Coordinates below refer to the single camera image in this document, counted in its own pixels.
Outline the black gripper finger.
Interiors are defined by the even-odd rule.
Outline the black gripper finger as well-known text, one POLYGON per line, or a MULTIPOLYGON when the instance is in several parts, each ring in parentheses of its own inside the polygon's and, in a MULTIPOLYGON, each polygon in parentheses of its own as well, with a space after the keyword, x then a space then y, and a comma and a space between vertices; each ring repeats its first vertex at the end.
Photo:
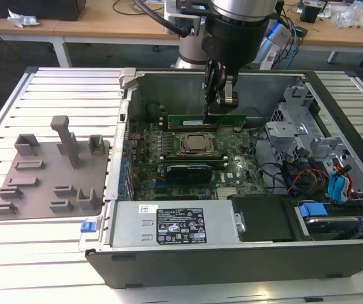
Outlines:
POLYGON ((235 110, 239 105, 238 93, 234 90, 235 77, 226 77, 221 89, 214 88, 210 91, 211 102, 208 104, 210 115, 223 115, 235 110))
POLYGON ((205 106, 203 110, 206 124, 210 123, 210 108, 215 102, 219 88, 224 83, 224 67, 216 60, 209 60, 205 72, 205 106))

